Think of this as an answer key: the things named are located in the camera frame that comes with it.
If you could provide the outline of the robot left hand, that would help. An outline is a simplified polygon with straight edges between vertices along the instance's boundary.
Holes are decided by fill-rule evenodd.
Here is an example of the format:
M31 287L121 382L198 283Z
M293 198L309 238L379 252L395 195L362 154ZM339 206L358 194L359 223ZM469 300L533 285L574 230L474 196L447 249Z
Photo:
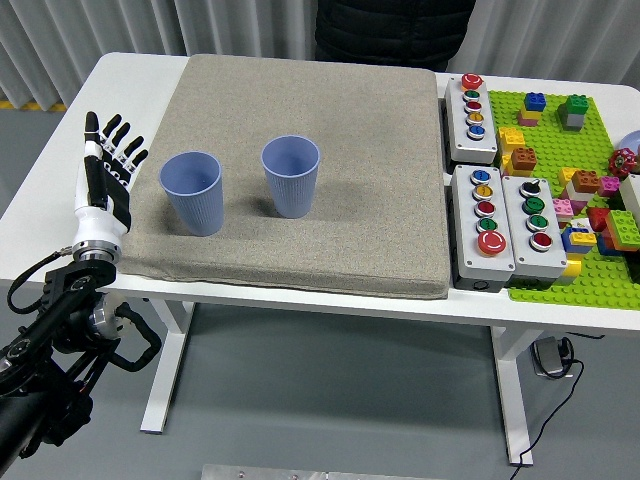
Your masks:
M78 168L76 245L90 241L120 243L130 230L130 191L147 158L144 138L131 137L130 124L117 114L102 127L95 112L85 118L84 158Z

